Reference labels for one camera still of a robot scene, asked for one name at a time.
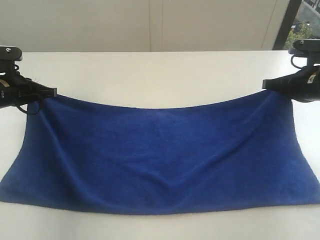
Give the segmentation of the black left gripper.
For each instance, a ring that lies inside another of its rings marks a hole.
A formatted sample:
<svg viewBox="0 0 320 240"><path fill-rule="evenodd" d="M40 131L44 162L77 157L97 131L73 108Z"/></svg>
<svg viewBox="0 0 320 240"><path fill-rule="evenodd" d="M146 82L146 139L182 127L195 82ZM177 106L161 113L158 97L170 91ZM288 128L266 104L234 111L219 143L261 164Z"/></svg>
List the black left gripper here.
<svg viewBox="0 0 320 240"><path fill-rule="evenodd" d="M36 83L20 73L5 73L0 76L0 108L20 107L42 98L55 98L56 87L48 87Z"/></svg>

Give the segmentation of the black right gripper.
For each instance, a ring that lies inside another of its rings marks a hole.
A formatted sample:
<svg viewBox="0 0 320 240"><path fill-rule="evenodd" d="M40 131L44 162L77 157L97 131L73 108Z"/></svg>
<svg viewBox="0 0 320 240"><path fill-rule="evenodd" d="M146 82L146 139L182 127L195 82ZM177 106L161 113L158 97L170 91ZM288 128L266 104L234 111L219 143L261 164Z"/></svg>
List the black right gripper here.
<svg viewBox="0 0 320 240"><path fill-rule="evenodd" d="M288 78L264 79L262 89L285 90L289 87L289 97L301 103L320 100L320 66L304 67Z"/></svg>

